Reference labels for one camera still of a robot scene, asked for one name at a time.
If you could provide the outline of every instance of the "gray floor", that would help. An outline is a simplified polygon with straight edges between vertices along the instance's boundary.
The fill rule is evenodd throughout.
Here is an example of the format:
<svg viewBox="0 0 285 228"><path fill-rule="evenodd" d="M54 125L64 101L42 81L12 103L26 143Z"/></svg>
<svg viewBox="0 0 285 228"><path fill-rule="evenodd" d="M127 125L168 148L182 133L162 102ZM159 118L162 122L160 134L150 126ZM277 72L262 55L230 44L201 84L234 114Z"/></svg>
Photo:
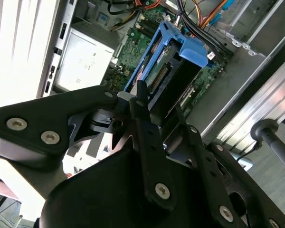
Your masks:
<svg viewBox="0 0 285 228"><path fill-rule="evenodd" d="M285 143L283 124L276 135ZM247 157L253 162L249 175L285 214L285 166L265 143Z"/></svg>
<svg viewBox="0 0 285 228"><path fill-rule="evenodd" d="M17 203L13 199L6 199L6 201L0 207L0 212L3 211L2 213L0 213L0 228L12 227L19 217L19 210L20 210L19 203ZM33 225L34 225L33 222L23 219L20 222L18 228L32 228Z"/></svg>

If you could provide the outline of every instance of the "white label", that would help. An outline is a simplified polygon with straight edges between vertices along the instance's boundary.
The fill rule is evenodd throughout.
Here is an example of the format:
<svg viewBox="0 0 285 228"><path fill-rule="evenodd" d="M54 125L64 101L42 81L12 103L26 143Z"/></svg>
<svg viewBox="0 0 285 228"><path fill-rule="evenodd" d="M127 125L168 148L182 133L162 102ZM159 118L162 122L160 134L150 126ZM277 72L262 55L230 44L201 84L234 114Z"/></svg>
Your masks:
<svg viewBox="0 0 285 228"><path fill-rule="evenodd" d="M210 59L210 60L212 60L212 59L214 58L214 56L215 56L215 54L214 54L213 51L211 51L211 52L207 55L208 59Z"/></svg>

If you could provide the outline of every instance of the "screw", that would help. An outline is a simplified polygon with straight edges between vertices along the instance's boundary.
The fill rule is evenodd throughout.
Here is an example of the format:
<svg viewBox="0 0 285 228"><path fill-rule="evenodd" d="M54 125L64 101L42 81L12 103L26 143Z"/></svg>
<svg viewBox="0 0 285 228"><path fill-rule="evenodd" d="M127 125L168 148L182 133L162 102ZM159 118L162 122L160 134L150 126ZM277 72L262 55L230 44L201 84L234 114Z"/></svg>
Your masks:
<svg viewBox="0 0 285 228"><path fill-rule="evenodd" d="M279 225L274 220L270 219L269 222L272 225L272 227L279 228Z"/></svg>
<svg viewBox="0 0 285 228"><path fill-rule="evenodd" d="M194 133L197 133L197 132L198 132L194 127L191 127L191 130L192 130Z"/></svg>
<svg viewBox="0 0 285 228"><path fill-rule="evenodd" d="M111 93L109 93L109 92L105 92L104 93L106 96L108 96L108 97L113 97L113 94L111 94Z"/></svg>
<svg viewBox="0 0 285 228"><path fill-rule="evenodd" d="M223 147L222 147L221 145L217 145L217 149L218 149L219 151L224 151L224 149L223 149Z"/></svg>
<svg viewBox="0 0 285 228"><path fill-rule="evenodd" d="M140 106L143 106L143 103L141 101L136 101L136 103Z"/></svg>
<svg viewBox="0 0 285 228"><path fill-rule="evenodd" d="M28 126L28 123L21 118L11 118L6 122L6 125L8 128L14 130L14 131L22 131L26 129Z"/></svg>
<svg viewBox="0 0 285 228"><path fill-rule="evenodd" d="M233 215L228 208L226 208L225 206L220 206L219 211L224 219L226 219L228 222L233 222Z"/></svg>
<svg viewBox="0 0 285 228"><path fill-rule="evenodd" d="M167 200L170 197L170 191L168 187L162 183L156 184L155 191L156 194L159 195L164 200Z"/></svg>
<svg viewBox="0 0 285 228"><path fill-rule="evenodd" d="M56 132L46 131L41 134L41 140L46 144L54 145L60 141L60 136Z"/></svg>

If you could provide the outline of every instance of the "black metal bracket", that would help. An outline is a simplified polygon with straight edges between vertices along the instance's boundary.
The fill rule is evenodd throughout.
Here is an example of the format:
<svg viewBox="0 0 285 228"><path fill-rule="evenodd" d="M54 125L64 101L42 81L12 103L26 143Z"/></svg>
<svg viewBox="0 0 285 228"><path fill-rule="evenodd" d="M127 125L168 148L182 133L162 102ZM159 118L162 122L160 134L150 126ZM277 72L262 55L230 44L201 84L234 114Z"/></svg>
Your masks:
<svg viewBox="0 0 285 228"><path fill-rule="evenodd" d="M285 215L237 163L228 150L215 142L207 149L214 154L217 163L224 167L220 170L227 193L237 214L247 217L250 228L285 227Z"/></svg>

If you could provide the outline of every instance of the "blue cable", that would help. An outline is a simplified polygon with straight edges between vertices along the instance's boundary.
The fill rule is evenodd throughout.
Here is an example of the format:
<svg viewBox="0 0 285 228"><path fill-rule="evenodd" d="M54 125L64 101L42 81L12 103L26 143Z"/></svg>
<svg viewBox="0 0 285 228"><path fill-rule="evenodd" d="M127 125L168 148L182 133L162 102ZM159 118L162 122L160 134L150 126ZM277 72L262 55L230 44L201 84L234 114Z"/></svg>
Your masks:
<svg viewBox="0 0 285 228"><path fill-rule="evenodd" d="M234 0L228 0L228 1L223 5L222 11L219 12L219 13L217 13L217 15L215 15L215 17L214 17L211 21L209 21L209 24L210 24L210 25L213 25L215 22L217 22L217 21L222 17L223 12L226 11L226 10L229 8L229 6L233 3L233 1L234 1Z"/></svg>

